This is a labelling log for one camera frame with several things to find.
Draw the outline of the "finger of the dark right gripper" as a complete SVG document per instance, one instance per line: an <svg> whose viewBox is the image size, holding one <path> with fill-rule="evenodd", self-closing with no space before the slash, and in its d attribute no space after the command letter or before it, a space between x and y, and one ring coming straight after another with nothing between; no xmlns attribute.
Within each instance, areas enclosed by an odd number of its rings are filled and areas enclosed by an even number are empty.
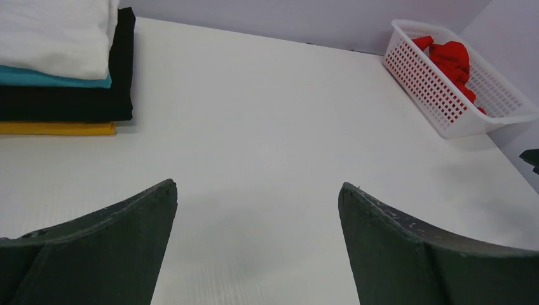
<svg viewBox="0 0 539 305"><path fill-rule="evenodd" d="M533 166L533 172L539 174L539 149L527 149L519 157L527 164Z"/></svg>

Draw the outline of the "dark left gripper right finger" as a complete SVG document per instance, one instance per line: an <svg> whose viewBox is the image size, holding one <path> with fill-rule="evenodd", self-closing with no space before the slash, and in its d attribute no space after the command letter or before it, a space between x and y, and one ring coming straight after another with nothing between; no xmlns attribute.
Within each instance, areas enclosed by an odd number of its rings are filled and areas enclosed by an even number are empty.
<svg viewBox="0 0 539 305"><path fill-rule="evenodd" d="M537 304L538 252L461 236L350 183L338 211L361 304Z"/></svg>

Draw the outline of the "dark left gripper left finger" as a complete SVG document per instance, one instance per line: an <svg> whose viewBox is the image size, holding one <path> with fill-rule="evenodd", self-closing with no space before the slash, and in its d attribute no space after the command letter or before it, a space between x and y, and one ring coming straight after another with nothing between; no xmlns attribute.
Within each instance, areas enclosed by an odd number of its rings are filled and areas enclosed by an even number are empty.
<svg viewBox="0 0 539 305"><path fill-rule="evenodd" d="M2 304L150 304L177 211L164 180L76 219L1 239Z"/></svg>

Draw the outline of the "red t-shirt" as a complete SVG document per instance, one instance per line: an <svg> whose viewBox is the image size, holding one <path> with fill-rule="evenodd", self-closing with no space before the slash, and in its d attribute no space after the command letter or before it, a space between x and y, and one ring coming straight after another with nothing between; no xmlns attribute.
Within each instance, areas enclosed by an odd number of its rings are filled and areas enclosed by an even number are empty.
<svg viewBox="0 0 539 305"><path fill-rule="evenodd" d="M457 41L437 44L432 36L412 41L430 62L404 42L389 49L385 63L424 115L443 128L466 114L473 115L476 94L467 86L471 83L471 63L465 45Z"/></svg>

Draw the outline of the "white plastic basket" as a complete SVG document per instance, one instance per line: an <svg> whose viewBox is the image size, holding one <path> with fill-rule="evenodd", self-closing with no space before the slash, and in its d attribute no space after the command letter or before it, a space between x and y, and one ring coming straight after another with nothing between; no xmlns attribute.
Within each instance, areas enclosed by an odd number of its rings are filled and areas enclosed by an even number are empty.
<svg viewBox="0 0 539 305"><path fill-rule="evenodd" d="M538 119L538 107L468 44L466 86L476 95L473 102L430 60L428 51L414 43L424 36L436 43L462 43L451 30L399 19L392 20L392 26L383 64L442 137L483 134Z"/></svg>

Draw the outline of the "yellow folded t-shirt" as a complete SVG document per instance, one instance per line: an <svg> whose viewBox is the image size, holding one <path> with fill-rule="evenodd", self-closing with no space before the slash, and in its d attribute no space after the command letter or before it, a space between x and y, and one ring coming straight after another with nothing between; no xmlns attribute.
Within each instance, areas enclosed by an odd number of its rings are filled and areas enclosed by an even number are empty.
<svg viewBox="0 0 539 305"><path fill-rule="evenodd" d="M115 135L114 122L108 123L45 123L1 122L1 135L61 135L100 136Z"/></svg>

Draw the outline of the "black folded t-shirt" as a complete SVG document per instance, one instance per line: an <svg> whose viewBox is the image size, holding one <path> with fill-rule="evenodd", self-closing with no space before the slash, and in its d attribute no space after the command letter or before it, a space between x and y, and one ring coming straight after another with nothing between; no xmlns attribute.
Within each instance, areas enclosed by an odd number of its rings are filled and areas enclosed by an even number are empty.
<svg viewBox="0 0 539 305"><path fill-rule="evenodd" d="M131 7L118 10L109 56L110 88L2 85L1 121L130 121L135 23Z"/></svg>

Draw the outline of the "teal folded t-shirt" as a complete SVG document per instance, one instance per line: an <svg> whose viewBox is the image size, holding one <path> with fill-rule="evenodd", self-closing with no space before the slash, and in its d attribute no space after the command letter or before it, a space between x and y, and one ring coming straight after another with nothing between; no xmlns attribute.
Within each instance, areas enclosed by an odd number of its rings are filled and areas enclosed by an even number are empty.
<svg viewBox="0 0 539 305"><path fill-rule="evenodd" d="M30 69L1 66L1 85L6 86L40 86L40 87L69 87L69 88L110 88L110 74L105 79L76 79L52 76Z"/></svg>

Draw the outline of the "white folded t-shirt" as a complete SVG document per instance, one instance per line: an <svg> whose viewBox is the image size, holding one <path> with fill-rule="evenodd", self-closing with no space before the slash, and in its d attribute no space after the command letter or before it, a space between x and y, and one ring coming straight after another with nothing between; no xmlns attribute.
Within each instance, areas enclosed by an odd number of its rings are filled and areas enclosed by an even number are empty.
<svg viewBox="0 0 539 305"><path fill-rule="evenodd" d="M1 1L1 65L105 79L118 7L119 1Z"/></svg>

